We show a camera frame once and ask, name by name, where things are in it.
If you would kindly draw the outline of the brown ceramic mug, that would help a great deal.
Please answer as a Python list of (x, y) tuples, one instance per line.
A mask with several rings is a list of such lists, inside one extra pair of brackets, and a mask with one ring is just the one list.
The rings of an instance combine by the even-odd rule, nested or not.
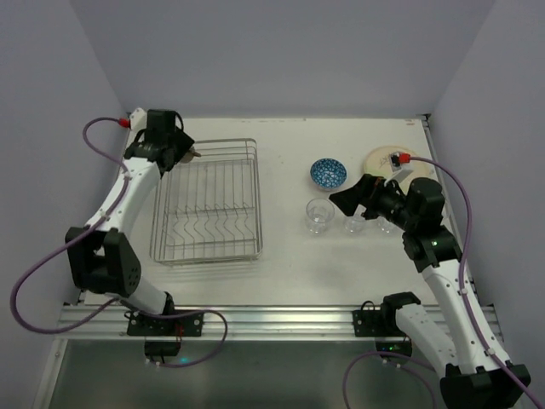
[(195, 158), (200, 158), (201, 154), (196, 151), (194, 147), (191, 147), (180, 159), (181, 164), (189, 164), (191, 163)]

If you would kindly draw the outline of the green plate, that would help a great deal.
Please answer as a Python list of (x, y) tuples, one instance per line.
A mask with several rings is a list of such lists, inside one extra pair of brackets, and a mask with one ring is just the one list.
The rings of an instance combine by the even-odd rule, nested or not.
[[(382, 146), (371, 151), (365, 158), (363, 164), (363, 172), (374, 176), (389, 178), (390, 176), (401, 171), (401, 168), (395, 168), (390, 160), (393, 154), (408, 153), (411, 156), (416, 156), (417, 153), (406, 147), (400, 146)], [(429, 177), (433, 172), (430, 165), (420, 161), (410, 163), (407, 171), (397, 178), (397, 181), (402, 184), (410, 184), (417, 177)]]

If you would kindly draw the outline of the clear glass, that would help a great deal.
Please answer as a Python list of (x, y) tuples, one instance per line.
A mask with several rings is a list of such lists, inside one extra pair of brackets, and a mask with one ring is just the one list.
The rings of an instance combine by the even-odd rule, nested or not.
[(361, 233), (366, 227), (367, 221), (360, 215), (346, 216), (344, 218), (344, 228), (349, 233)]
[(314, 234), (321, 234), (327, 230), (335, 216), (335, 207), (323, 198), (311, 199), (306, 206), (307, 229)]
[(395, 233), (399, 229), (394, 223), (388, 221), (384, 217), (379, 217), (377, 219), (377, 226), (386, 234)]

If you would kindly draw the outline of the blue patterned bowl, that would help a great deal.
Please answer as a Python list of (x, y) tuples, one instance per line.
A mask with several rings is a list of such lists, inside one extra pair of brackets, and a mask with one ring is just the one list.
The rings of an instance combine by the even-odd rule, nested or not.
[(311, 165), (310, 177), (317, 187), (333, 191), (347, 180), (347, 169), (336, 159), (321, 158)]

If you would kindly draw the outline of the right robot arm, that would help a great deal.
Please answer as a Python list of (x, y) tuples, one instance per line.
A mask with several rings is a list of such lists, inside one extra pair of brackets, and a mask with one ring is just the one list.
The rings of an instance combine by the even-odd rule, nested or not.
[(414, 179), (406, 193), (396, 181), (365, 174), (330, 201), (345, 215), (364, 207), (364, 219), (382, 217), (403, 232), (407, 257), (422, 275), (440, 307), (447, 332), (427, 317), (411, 292), (386, 296), (385, 324), (403, 332), (423, 352), (439, 376), (449, 408), (511, 408), (531, 382), (523, 364), (515, 365), (491, 330), (465, 276), (462, 251), (443, 223), (441, 185)]

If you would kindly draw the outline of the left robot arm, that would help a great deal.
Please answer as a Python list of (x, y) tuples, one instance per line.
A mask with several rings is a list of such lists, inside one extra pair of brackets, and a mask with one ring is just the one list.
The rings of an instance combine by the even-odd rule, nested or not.
[(195, 141), (172, 110), (132, 112), (119, 122), (133, 141), (120, 159), (120, 171), (99, 209), (65, 237), (75, 286), (117, 298), (124, 306), (150, 315), (174, 313), (172, 296), (145, 279), (129, 236), (141, 207), (162, 177), (191, 161)]

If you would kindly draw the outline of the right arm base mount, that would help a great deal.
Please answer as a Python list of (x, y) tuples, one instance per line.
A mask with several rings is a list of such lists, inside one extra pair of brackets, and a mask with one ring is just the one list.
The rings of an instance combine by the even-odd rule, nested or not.
[(388, 324), (381, 307), (371, 300), (365, 301), (352, 311), (353, 334), (357, 338), (371, 338), (376, 350), (411, 356), (412, 341), (395, 325)]

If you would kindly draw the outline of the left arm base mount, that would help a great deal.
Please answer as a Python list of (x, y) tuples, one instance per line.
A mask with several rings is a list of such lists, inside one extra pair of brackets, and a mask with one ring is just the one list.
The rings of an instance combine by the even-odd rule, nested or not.
[(160, 363), (170, 362), (180, 353), (184, 337), (200, 337), (204, 323), (203, 313), (159, 320), (128, 311), (124, 317), (129, 322), (127, 334), (131, 337), (144, 337), (145, 357)]

